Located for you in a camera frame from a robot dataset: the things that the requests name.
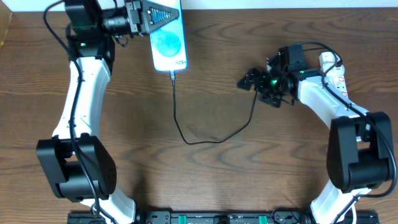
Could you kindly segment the blue Galaxy smartphone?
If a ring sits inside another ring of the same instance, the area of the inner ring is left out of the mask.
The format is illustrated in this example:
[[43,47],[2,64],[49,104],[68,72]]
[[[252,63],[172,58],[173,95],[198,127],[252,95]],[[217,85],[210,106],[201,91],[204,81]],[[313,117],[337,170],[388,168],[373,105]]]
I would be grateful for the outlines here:
[[150,34],[152,58],[157,71],[183,70],[187,67],[187,53],[182,19],[181,0],[154,0],[179,12],[176,20]]

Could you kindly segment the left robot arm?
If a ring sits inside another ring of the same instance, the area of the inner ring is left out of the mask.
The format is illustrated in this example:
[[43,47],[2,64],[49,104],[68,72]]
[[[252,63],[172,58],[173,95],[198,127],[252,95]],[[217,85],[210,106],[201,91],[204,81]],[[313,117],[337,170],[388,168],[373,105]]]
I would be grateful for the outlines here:
[[148,35],[180,20],[180,1],[126,1],[102,9],[97,1],[65,1],[70,19],[61,41],[70,61],[70,84],[60,121],[36,153],[57,198],[90,208],[73,223],[147,223],[146,212],[117,185],[116,164],[99,140],[103,97],[115,46],[125,35]]

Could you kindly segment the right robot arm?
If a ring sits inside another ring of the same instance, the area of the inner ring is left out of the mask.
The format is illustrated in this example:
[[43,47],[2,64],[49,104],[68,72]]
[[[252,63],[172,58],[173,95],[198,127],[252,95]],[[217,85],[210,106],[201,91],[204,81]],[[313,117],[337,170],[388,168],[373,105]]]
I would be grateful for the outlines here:
[[340,223],[347,213],[359,222],[354,206],[374,197],[385,182],[397,185],[391,121],[353,103],[344,89],[341,56],[319,42],[299,42],[279,49],[266,68],[250,69],[238,88],[254,90],[256,99],[278,108],[286,96],[308,106],[328,127],[328,182],[309,207],[302,223]]

